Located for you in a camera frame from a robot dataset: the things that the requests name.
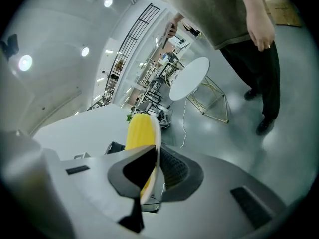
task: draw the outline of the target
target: white round table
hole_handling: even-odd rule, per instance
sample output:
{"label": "white round table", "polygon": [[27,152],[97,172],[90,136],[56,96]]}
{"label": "white round table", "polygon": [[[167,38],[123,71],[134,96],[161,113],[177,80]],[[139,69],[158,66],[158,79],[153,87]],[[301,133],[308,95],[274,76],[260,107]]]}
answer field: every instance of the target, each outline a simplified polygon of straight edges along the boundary
{"label": "white round table", "polygon": [[189,63],[174,80],[169,97],[173,101],[183,99],[193,93],[204,80],[209,69],[208,58],[197,58]]}
{"label": "white round table", "polygon": [[[173,101],[187,98],[203,115],[228,123],[227,101],[225,93],[207,76],[209,60],[206,57],[197,58],[189,63],[173,81],[170,88],[169,97]],[[208,105],[197,100],[194,92],[199,85],[208,87],[214,94],[215,99]],[[219,104],[224,116],[212,115],[207,112],[212,105]]]}

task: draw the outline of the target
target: black metal railing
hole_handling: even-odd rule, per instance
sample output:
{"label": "black metal railing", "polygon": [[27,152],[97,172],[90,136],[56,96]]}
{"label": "black metal railing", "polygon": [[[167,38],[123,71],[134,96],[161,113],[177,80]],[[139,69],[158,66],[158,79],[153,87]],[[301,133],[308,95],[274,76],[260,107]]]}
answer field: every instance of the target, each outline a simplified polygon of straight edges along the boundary
{"label": "black metal railing", "polygon": [[129,57],[131,51],[135,47],[136,42],[141,37],[142,33],[146,29],[147,25],[152,21],[156,14],[160,11],[159,8],[150,4],[135,21],[134,25],[130,29],[129,33],[125,37],[119,51],[116,54],[115,60],[108,75],[105,90],[101,99],[99,99],[89,110],[108,105],[114,94],[114,90],[122,69]]}

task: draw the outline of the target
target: person's hand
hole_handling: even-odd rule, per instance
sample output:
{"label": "person's hand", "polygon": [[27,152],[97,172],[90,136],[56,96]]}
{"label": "person's hand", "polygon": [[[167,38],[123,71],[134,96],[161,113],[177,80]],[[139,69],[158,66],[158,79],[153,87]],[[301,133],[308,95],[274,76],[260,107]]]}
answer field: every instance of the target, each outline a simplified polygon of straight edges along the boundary
{"label": "person's hand", "polygon": [[247,29],[259,51],[270,48],[275,39],[275,29],[266,12],[247,13]]}
{"label": "person's hand", "polygon": [[177,32],[177,28],[178,28],[177,21],[172,20],[172,21],[168,22],[166,25],[166,28],[165,28],[164,37],[172,38],[173,36],[175,36],[176,32]]}

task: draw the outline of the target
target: person's arm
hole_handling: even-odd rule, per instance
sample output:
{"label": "person's arm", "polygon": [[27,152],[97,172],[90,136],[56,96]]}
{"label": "person's arm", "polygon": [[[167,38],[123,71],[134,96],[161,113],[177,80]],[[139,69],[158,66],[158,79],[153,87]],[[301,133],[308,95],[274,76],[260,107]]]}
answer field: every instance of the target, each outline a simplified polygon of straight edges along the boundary
{"label": "person's arm", "polygon": [[247,29],[259,51],[270,48],[275,39],[272,25],[262,0],[243,0],[247,12]]}
{"label": "person's arm", "polygon": [[169,23],[167,23],[165,28],[165,33],[164,33],[164,35],[167,38],[172,38],[173,36],[176,35],[177,29],[178,29],[178,23],[182,19],[184,19],[184,16],[181,15],[180,13],[177,13],[175,17]]}

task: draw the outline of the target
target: black rubber pad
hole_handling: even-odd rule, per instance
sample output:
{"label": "black rubber pad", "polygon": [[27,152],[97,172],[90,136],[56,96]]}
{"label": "black rubber pad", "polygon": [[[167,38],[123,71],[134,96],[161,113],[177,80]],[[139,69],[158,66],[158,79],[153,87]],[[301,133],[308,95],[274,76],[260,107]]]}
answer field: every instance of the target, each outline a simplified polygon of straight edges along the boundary
{"label": "black rubber pad", "polygon": [[90,169],[90,167],[88,167],[86,165],[82,165],[82,166],[66,169],[65,171],[68,173],[68,175],[70,175],[70,174],[74,174],[74,173],[83,172],[83,171],[88,170],[88,169]]}
{"label": "black rubber pad", "polygon": [[265,208],[244,187],[233,189],[230,193],[247,215],[254,228],[257,229],[271,220],[271,216]]}

